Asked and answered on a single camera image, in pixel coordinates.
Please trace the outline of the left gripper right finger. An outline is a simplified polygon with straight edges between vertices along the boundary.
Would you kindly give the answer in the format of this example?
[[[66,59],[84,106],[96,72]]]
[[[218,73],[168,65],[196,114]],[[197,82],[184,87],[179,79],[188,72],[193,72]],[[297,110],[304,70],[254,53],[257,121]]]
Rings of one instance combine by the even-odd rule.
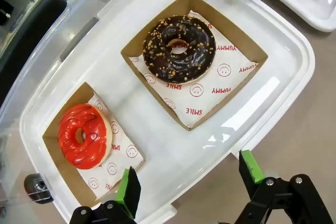
[[[333,223],[308,175],[294,175],[289,181],[266,177],[250,150],[239,151],[239,173],[250,202],[236,223],[266,223],[271,212],[279,209],[292,223]]]

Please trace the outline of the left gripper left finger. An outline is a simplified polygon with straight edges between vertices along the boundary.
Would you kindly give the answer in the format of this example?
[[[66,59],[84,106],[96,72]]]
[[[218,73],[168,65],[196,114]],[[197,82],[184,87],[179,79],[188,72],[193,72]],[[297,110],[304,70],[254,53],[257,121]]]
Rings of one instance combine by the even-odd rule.
[[[81,206],[73,211],[70,223],[135,223],[141,185],[133,167],[123,173],[114,200],[101,203],[96,209]]]

